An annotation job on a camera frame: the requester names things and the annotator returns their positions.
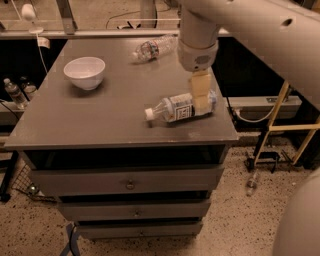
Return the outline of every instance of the white bowl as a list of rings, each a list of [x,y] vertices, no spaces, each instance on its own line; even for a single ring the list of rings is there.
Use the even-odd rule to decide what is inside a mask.
[[[104,77],[106,64],[95,57],[83,57],[70,61],[63,69],[65,76],[83,90],[98,87]]]

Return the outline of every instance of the drawer handle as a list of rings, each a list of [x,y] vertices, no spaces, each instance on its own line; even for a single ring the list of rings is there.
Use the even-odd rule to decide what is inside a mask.
[[[126,188],[127,188],[128,190],[133,190],[133,189],[134,189],[134,184],[133,184],[133,181],[132,181],[132,180],[128,180],[127,185],[126,185]]]

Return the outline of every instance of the wheel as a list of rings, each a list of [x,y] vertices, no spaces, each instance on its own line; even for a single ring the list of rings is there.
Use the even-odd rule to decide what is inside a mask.
[[[249,172],[251,172],[254,169],[254,159],[253,158],[247,158],[245,161],[245,165]]]

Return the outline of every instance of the plastic bottle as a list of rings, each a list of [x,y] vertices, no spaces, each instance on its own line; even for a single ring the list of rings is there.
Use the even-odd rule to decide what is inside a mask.
[[[247,181],[247,196],[252,196],[258,186],[259,173],[254,171],[251,177]]]
[[[32,100],[35,93],[37,92],[36,85],[33,82],[31,82],[27,76],[20,77],[20,81],[22,90],[27,95],[29,101]]]
[[[177,38],[172,35],[164,35],[139,45],[132,53],[134,62],[147,62],[154,58],[173,52],[177,47]]]
[[[174,122],[193,116],[204,115],[214,111],[216,102],[216,93],[213,90],[210,90],[208,94],[210,109],[208,109],[208,112],[206,113],[196,113],[192,103],[192,95],[190,93],[163,98],[154,108],[145,109],[146,120],[151,121],[159,119],[166,122]]]
[[[20,90],[19,86],[16,83],[11,82],[8,78],[5,78],[3,82],[5,90],[10,95],[13,102],[17,105],[17,108],[26,109],[28,106],[28,100]]]

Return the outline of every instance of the cabinet drawer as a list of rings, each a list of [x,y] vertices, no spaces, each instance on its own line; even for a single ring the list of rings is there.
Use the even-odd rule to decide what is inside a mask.
[[[58,209],[70,221],[203,217],[210,200],[162,202],[71,203]]]
[[[211,191],[223,172],[208,169],[176,170],[59,170],[31,171],[31,180],[46,196],[77,196],[168,191]]]
[[[177,224],[150,224],[134,226],[80,226],[79,234],[85,239],[123,238],[123,237],[148,237],[148,236],[178,236],[197,235],[202,222],[177,223]]]

